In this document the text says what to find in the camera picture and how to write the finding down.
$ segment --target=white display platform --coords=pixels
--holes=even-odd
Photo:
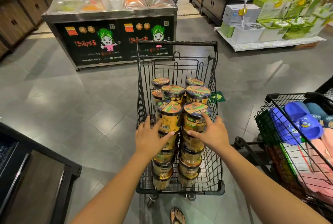
[[[278,48],[278,47],[286,47],[300,44],[311,44],[314,42],[326,41],[325,38],[322,37],[309,37],[309,38],[298,38],[298,39],[289,39],[289,40],[279,40],[279,41],[269,41],[269,42],[261,42],[261,43],[246,43],[246,44],[235,44],[235,42],[231,38],[227,38],[220,31],[220,27],[214,28],[214,30],[223,37],[225,41],[228,42],[235,50],[238,51],[249,51],[249,50],[260,50],[266,48]]]

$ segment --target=person's left arm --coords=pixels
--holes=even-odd
[[[148,163],[174,135],[169,132],[164,138],[158,137],[160,120],[151,129],[150,117],[139,125],[135,132],[136,151],[118,173],[76,216],[71,224],[121,224],[123,223],[135,188]]]

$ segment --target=black sandal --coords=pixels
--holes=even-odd
[[[177,217],[176,217],[176,210],[177,210],[177,211],[180,211],[181,214],[182,214],[183,216],[185,216],[185,215],[183,214],[183,212],[181,211],[181,209],[179,209],[178,207],[173,207],[173,208],[171,209],[171,212],[170,212],[170,217],[171,217],[171,213],[174,212],[174,219],[171,220],[171,221],[172,221],[171,224],[174,224],[175,222],[177,222],[178,224],[185,224],[185,223],[182,223],[179,219],[177,219]]]

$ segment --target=stack of instant noodle cups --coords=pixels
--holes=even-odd
[[[163,138],[170,131],[175,132],[152,160],[154,186],[158,190],[169,186],[176,155],[179,153],[177,179],[183,187],[192,187],[200,174],[204,144],[187,132],[205,131],[206,121],[202,113],[209,116],[212,114],[211,108],[207,106],[210,90],[202,80],[194,78],[185,80],[185,88],[171,85],[168,78],[154,79],[152,85],[156,122],[162,120],[159,137]]]

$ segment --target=shopping cart handle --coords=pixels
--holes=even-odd
[[[214,52],[218,51],[217,41],[192,42],[192,41],[144,41],[138,40],[139,45],[191,45],[191,46],[213,46]]]

